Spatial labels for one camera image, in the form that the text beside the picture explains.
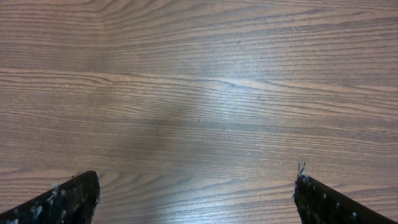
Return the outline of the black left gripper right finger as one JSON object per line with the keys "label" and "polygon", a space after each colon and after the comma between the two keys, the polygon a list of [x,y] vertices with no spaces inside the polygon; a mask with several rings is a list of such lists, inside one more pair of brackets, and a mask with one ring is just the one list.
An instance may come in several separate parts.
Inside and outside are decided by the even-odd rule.
{"label": "black left gripper right finger", "polygon": [[298,164],[293,199],[303,224],[395,224],[310,177],[304,162]]}

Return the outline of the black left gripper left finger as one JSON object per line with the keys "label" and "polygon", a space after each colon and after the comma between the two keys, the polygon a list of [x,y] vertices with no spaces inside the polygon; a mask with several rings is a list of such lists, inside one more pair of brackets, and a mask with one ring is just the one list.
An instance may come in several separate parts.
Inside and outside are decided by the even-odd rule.
{"label": "black left gripper left finger", "polygon": [[1,224],[90,224],[99,200],[99,178],[89,170],[2,212]]}

